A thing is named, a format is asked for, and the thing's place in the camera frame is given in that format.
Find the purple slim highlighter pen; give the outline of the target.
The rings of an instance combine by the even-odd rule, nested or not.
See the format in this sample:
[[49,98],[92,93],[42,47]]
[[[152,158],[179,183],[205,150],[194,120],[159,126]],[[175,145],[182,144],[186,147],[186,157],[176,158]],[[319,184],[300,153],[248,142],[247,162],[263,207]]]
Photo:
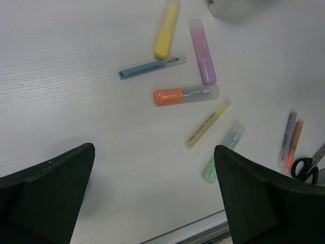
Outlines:
[[294,133],[296,119],[297,119],[297,111],[291,110],[288,116],[288,121],[287,121],[286,129],[283,137],[283,143],[281,146],[281,151],[278,160],[278,166],[281,168],[285,167],[285,161],[288,155],[291,139]]

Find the yellow slim highlighter pen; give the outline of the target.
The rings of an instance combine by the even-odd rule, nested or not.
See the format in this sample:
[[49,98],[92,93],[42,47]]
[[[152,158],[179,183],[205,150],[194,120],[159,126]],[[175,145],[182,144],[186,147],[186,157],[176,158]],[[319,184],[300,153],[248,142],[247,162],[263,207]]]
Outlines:
[[210,127],[224,114],[231,106],[232,101],[229,98],[223,98],[209,112],[209,114],[199,123],[199,125],[186,138],[184,146],[190,150],[207,133]]

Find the orange slim highlighter pen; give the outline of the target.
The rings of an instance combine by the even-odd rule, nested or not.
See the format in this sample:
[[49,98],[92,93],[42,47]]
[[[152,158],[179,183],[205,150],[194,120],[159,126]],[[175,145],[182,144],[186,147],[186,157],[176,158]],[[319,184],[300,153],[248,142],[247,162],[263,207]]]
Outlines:
[[294,155],[298,146],[299,138],[301,135],[301,131],[304,125],[304,121],[302,119],[297,120],[294,128],[294,132],[291,138],[291,142],[289,145],[288,155],[285,160],[285,170],[284,173],[286,175],[289,175],[289,171],[291,168],[291,165],[293,163]]

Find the orange capped grey highlighter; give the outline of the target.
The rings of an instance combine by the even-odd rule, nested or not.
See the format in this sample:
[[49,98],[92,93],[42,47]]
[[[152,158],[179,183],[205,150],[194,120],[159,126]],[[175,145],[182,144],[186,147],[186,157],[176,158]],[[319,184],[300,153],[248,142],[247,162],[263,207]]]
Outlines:
[[220,91],[218,85],[199,85],[156,90],[153,93],[153,100],[157,106],[166,106],[180,103],[215,100],[219,95]]

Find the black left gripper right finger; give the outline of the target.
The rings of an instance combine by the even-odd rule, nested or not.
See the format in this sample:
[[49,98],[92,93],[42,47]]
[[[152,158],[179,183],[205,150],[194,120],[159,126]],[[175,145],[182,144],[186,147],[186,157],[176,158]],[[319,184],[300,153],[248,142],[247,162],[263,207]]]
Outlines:
[[233,243],[324,243],[324,188],[234,151],[215,169]]

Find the blue slim highlighter pen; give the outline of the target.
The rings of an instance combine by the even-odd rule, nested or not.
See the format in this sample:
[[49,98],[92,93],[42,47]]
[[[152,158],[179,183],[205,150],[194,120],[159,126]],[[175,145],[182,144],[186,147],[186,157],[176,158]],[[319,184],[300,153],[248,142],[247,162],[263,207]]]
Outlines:
[[168,59],[160,59],[154,62],[124,69],[119,71],[117,74],[120,80],[125,80],[139,75],[151,73],[157,70],[170,68],[185,63],[186,63],[186,56],[171,57]]

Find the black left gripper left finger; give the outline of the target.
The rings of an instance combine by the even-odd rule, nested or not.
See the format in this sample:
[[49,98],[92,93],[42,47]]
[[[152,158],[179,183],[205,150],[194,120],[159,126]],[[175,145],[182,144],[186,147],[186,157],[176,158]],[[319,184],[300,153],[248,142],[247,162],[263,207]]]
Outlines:
[[70,243],[94,159],[85,143],[1,177],[1,243]]

